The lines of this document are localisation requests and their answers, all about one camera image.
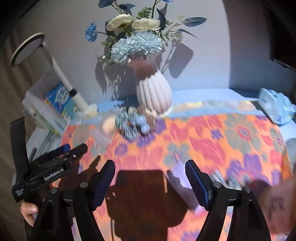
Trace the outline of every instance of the lamp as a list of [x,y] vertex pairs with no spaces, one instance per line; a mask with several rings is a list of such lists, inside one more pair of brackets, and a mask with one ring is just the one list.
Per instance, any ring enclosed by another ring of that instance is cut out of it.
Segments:
[[73,101],[76,103],[78,108],[82,111],[82,114],[87,114],[91,112],[97,112],[97,105],[91,104],[88,105],[86,101],[82,98],[80,93],[78,93],[72,85],[69,83],[68,79],[62,72],[62,70],[57,65],[55,59],[49,53],[48,48],[44,42],[45,35],[43,33],[33,34],[31,37],[27,38],[13,53],[10,64],[16,66],[22,63],[26,58],[33,54],[39,47],[41,47],[45,57],[50,62],[54,71],[57,73],[61,82],[69,92],[69,95],[72,97]]

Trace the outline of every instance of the white pole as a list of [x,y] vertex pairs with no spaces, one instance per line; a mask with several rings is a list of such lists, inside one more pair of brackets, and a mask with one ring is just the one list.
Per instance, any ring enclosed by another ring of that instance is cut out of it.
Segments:
[[[68,92],[72,91],[73,90],[73,86],[70,84],[70,82],[68,81],[68,79],[66,78],[66,76],[64,75],[64,73],[62,72],[62,70],[59,68],[59,66],[57,65],[57,62],[55,61],[55,59],[49,53],[48,48],[46,47],[45,42],[42,43],[41,47],[42,47],[41,49],[43,50],[43,53],[44,53],[45,57],[50,62],[51,66],[53,67],[53,69],[57,73],[58,77],[60,78],[60,80],[63,83],[63,85],[65,86],[65,88],[68,90]],[[78,108],[82,111],[83,114],[85,114],[87,112],[90,112],[90,111],[93,111],[94,107],[92,106],[92,108],[90,108],[90,106],[82,98],[82,96],[80,95],[80,93],[77,92],[72,97],[72,99],[76,103],[76,105],[78,106]]]

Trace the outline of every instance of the white wall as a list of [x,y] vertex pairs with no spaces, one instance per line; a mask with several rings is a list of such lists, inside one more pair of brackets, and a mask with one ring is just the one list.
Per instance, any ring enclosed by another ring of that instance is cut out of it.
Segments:
[[[104,77],[102,78],[100,63],[96,68],[97,57],[104,53],[104,48],[100,43],[104,40],[104,35],[99,35],[96,42],[88,43],[84,38],[85,30],[91,22],[94,22],[97,24],[98,30],[104,31],[105,21],[118,14],[112,7],[98,8],[98,2],[99,0],[41,0],[17,25],[20,41],[36,32],[45,33],[45,41],[57,63],[72,85],[80,91],[89,103],[111,98],[113,86],[109,86],[109,80],[116,79],[116,73],[119,72],[121,74],[126,72],[123,78],[124,83],[118,83],[119,95],[128,96],[135,93],[134,75],[131,68],[108,68],[106,80]],[[153,0],[131,0],[127,2],[137,5],[132,9],[134,15],[147,3],[153,5]],[[165,2],[161,2],[157,6],[163,8],[164,5]],[[183,14],[185,17],[205,17],[207,21],[194,28],[183,27],[199,39],[184,35],[183,44],[187,48],[181,45],[179,51],[183,56],[180,57],[179,62],[183,64],[188,61],[191,50],[193,57],[179,77],[174,78],[179,74],[179,70],[175,68],[176,61],[171,68],[173,77],[169,69],[164,73],[172,89],[227,88],[229,84],[230,46],[226,13],[222,0],[183,0],[169,3],[167,19],[173,22],[177,21],[179,14]],[[166,48],[166,52],[163,53],[164,61],[169,51],[170,47]],[[41,51],[32,55],[30,62],[35,72],[41,75],[45,63]]]
[[[113,66],[103,70],[98,62],[97,58],[104,54],[100,43],[104,35],[98,35],[94,43],[88,43],[84,38],[91,22],[97,24],[99,31],[104,31],[105,21],[117,15],[112,7],[98,8],[98,2],[41,0],[16,28],[20,41],[36,32],[45,33],[46,43],[61,69],[89,103],[135,93],[130,67]],[[137,5],[132,9],[134,15],[147,3],[153,4],[153,0],[118,2]],[[165,71],[164,76],[173,90],[228,87],[273,88],[284,93],[291,90],[296,80],[295,72],[269,59],[268,15],[260,1],[175,0],[169,3],[166,18],[175,22],[179,14],[186,18],[205,17],[207,21],[197,27],[183,27],[199,39],[184,34],[183,45],[176,50],[170,68]],[[160,69],[169,52],[170,46],[160,56],[163,60]],[[32,55],[29,61],[37,76],[41,76],[46,69],[41,51]]]

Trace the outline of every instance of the light blue plastic package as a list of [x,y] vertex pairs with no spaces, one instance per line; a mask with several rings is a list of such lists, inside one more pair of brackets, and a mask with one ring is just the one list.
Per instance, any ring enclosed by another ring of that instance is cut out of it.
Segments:
[[261,107],[277,125],[289,122],[295,115],[296,106],[282,93],[261,89],[258,98]]

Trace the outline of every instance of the white peony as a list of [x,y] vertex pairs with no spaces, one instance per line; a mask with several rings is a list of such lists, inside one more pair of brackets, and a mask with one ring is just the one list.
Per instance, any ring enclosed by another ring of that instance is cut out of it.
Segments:
[[129,14],[120,14],[116,16],[115,18],[111,19],[107,25],[106,29],[108,31],[114,31],[115,35],[118,35],[122,32],[124,32],[123,28],[119,28],[120,25],[125,24],[129,25],[133,22],[133,17]]
[[156,19],[141,18],[132,23],[132,27],[137,31],[159,30],[160,21]]

